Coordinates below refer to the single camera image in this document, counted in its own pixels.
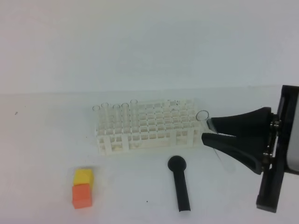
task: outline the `black handle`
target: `black handle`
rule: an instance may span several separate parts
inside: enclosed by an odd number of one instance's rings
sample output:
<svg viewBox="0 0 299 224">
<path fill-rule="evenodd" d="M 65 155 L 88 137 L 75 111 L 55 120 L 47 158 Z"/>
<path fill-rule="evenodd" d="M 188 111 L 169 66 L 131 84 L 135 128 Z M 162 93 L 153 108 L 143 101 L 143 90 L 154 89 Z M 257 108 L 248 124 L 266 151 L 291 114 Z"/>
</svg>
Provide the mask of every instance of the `black handle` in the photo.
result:
<svg viewBox="0 0 299 224">
<path fill-rule="evenodd" d="M 168 168 L 173 172 L 177 192 L 178 211 L 191 211 L 184 174 L 186 161 L 181 156 L 175 155 L 168 161 Z"/>
<path fill-rule="evenodd" d="M 184 172 L 173 172 L 176 185 L 178 211 L 191 211 Z"/>
</svg>

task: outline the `white table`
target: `white table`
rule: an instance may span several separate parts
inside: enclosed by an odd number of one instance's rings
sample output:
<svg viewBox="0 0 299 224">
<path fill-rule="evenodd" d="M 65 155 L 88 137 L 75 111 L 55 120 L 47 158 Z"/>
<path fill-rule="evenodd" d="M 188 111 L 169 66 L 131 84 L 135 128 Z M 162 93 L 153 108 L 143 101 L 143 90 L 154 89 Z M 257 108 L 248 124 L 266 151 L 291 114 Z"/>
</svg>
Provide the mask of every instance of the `white table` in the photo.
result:
<svg viewBox="0 0 299 224">
<path fill-rule="evenodd" d="M 296 223 L 299 177 L 286 174 L 276 214 L 256 209 L 261 176 L 213 149 L 163 150 L 103 157 L 92 106 L 132 98 L 196 98 L 211 116 L 277 109 L 281 86 L 181 91 L 0 96 L 0 222 L 72 224 Z M 191 212 L 178 212 L 167 161 L 179 154 Z M 75 210 L 72 175 L 93 167 L 93 206 Z"/>
</svg>

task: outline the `test tube rack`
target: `test tube rack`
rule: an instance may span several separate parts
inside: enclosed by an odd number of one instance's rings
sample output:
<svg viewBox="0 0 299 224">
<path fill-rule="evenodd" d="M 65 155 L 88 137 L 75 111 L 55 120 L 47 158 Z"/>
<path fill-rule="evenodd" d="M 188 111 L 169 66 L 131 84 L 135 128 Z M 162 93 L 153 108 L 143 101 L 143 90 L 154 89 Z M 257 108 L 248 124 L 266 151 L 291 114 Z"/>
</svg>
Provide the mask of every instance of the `test tube rack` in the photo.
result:
<svg viewBox="0 0 299 224">
<path fill-rule="evenodd" d="M 202 143 L 201 134 L 208 130 L 206 121 L 196 120 L 198 109 L 193 100 L 138 102 L 137 108 L 137 118 L 134 118 L 137 125 L 132 127 L 132 107 L 129 106 L 130 125 L 126 128 L 123 115 L 121 127 L 116 127 L 113 108 L 109 106 L 109 131 L 105 118 L 107 115 L 104 115 L 103 108 L 99 110 L 95 135 L 100 154 L 121 154 L 138 149 L 194 147 Z"/>
</svg>

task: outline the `foam block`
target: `foam block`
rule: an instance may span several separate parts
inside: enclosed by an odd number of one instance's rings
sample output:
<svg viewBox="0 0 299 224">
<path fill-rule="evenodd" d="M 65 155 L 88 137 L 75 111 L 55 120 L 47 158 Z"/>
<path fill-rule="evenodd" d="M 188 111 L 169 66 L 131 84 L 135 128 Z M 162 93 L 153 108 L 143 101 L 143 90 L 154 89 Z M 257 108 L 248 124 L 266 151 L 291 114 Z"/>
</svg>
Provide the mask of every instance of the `foam block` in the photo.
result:
<svg viewBox="0 0 299 224">
<path fill-rule="evenodd" d="M 73 186 L 72 194 L 72 203 L 75 209 L 81 209 L 92 206 L 91 189 L 88 183 Z"/>
<path fill-rule="evenodd" d="M 77 169 L 73 185 L 85 184 L 88 183 L 90 188 L 93 189 L 93 171 L 91 169 Z"/>
</svg>

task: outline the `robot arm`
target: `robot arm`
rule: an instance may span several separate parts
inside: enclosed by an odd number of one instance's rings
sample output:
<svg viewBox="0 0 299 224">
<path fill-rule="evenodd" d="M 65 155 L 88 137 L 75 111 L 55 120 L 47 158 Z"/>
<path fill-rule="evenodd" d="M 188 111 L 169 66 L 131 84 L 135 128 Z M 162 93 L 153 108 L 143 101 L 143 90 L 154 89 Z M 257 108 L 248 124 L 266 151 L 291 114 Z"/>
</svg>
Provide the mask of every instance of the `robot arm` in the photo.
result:
<svg viewBox="0 0 299 224">
<path fill-rule="evenodd" d="M 284 173 L 299 174 L 299 87 L 283 86 L 277 114 L 263 107 L 211 118 L 207 124 L 216 133 L 203 133 L 204 145 L 232 156 L 258 175 L 263 172 L 256 206 L 276 212 Z"/>
</svg>

